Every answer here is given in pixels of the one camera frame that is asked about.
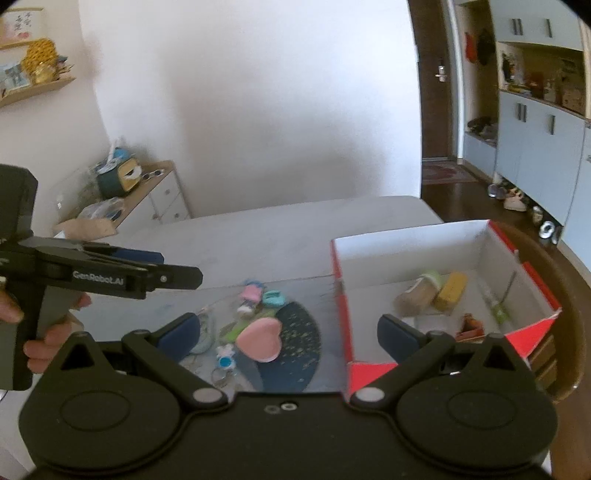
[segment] framed picture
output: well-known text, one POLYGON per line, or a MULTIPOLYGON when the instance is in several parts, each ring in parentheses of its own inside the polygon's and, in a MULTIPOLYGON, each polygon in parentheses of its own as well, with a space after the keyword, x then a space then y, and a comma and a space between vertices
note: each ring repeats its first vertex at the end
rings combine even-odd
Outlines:
POLYGON ((45 36, 42 8, 10 8, 0 17, 0 50, 27 45, 45 36))

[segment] cabinet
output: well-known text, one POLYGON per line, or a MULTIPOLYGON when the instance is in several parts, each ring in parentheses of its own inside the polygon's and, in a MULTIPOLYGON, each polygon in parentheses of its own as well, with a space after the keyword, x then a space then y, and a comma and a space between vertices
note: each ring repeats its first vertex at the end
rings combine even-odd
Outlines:
POLYGON ((488 177, 495 174, 496 148, 469 132, 464 136, 464 160, 488 177))
POLYGON ((499 92, 499 139, 496 146, 496 171, 507 180, 517 183, 521 160, 525 122, 522 122, 524 100, 506 92, 499 92))
POLYGON ((560 0, 490 0, 495 37, 583 50, 579 19, 560 0))
POLYGON ((134 233, 151 226, 162 225, 150 197, 144 198, 117 227, 117 233, 134 233))
POLYGON ((501 92, 497 172, 564 224, 579 171, 585 120, 501 92))
POLYGON ((579 179, 574 191, 569 219, 564 226, 562 241, 579 260, 591 270, 591 130, 585 133, 585 148, 579 170, 579 179))
POLYGON ((144 195, 135 207, 130 207, 129 214, 117 226, 117 233, 134 233, 145 228, 190 218, 173 171, 169 171, 153 189, 146 191, 144 195))

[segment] pink keychain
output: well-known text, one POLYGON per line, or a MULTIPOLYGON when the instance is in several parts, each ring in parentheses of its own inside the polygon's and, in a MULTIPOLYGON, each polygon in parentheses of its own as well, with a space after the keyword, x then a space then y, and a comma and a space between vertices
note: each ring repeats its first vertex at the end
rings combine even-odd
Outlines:
POLYGON ((238 307, 237 312, 240 316, 249 316, 255 313, 256 307, 262 300, 262 294, 265 290, 264 284, 257 280, 248 280, 246 287, 242 290, 240 298, 243 302, 238 307))

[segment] yellow sponge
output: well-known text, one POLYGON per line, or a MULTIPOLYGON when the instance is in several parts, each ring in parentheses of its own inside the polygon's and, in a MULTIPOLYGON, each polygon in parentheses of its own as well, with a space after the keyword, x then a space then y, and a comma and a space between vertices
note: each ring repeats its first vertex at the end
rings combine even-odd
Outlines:
POLYGON ((462 298, 468 277, 462 272, 452 272, 447 282, 433 300, 433 306, 440 312, 450 313, 462 298))

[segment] finger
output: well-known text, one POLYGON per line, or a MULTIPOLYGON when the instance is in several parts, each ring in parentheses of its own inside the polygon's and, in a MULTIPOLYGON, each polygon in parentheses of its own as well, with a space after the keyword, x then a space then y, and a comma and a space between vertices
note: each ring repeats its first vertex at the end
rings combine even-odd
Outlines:
POLYGON ((25 343, 23 351, 31 359, 51 360, 59 351, 59 346, 46 345, 41 340, 29 340, 25 343))
POLYGON ((8 293, 0 291, 0 320, 8 323, 18 323, 24 315, 17 302, 8 293))
POLYGON ((63 323, 47 329, 44 343, 48 346, 62 346, 73 332, 81 332, 84 326, 71 313, 67 314, 63 323))
POLYGON ((90 295, 88 295, 87 293, 83 293, 73 308, 75 310, 80 310, 80 309, 85 309, 86 307, 89 307, 90 305, 92 305, 92 299, 90 298, 90 295))
POLYGON ((50 360, 37 360, 37 359, 30 359, 27 362, 27 367, 31 372, 34 374, 42 374, 47 367, 49 367, 50 360))

